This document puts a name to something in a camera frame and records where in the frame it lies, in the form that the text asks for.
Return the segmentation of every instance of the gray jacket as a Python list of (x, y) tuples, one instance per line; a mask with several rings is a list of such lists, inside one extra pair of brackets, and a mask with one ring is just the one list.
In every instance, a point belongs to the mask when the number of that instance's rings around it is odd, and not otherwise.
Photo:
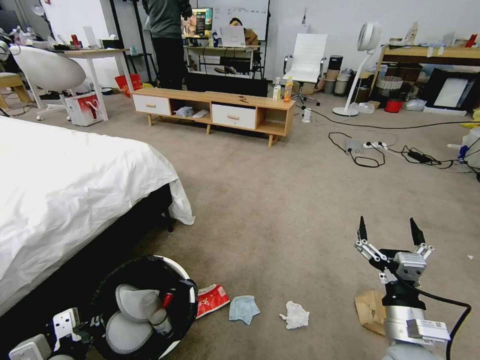
[(154, 38), (181, 38), (181, 16), (192, 16), (189, 0), (141, 0)]

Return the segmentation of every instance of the white drawer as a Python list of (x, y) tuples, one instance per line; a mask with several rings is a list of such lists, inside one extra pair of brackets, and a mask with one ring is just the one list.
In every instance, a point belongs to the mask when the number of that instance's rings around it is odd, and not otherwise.
[(165, 97), (145, 96), (133, 94), (135, 110), (143, 113), (171, 115), (169, 100)]
[(255, 129), (255, 109), (212, 104), (211, 121), (216, 124)]

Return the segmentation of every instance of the wooden cabinet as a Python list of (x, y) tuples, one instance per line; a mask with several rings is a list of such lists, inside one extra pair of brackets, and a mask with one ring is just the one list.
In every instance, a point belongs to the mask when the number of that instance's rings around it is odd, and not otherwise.
[[(280, 136), (288, 134), (295, 110), (295, 101), (214, 91), (144, 88), (134, 91), (132, 97), (135, 109), (147, 113), (150, 126), (152, 115), (160, 115), (204, 123), (207, 134), (211, 125), (244, 129), (268, 135), (268, 147)], [(183, 106), (191, 106), (196, 111), (208, 110), (209, 113), (204, 117), (175, 115), (175, 111)]]

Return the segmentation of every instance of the blue cloth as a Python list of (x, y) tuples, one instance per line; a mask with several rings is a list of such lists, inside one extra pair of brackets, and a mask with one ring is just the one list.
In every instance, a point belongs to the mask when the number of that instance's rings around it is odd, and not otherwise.
[(235, 296), (230, 303), (229, 320), (242, 320), (250, 325), (252, 318), (260, 314), (259, 307), (255, 303), (255, 297), (251, 295)]

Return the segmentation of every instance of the whiteboard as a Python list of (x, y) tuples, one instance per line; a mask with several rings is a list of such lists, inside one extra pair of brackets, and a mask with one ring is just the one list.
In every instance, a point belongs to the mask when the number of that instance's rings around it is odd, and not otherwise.
[(243, 0), (238, 6), (234, 0), (200, 0), (199, 8), (213, 8), (211, 28), (220, 35), (220, 27), (228, 26), (232, 18), (239, 18), (244, 28), (253, 29), (258, 40), (265, 40), (269, 0)]

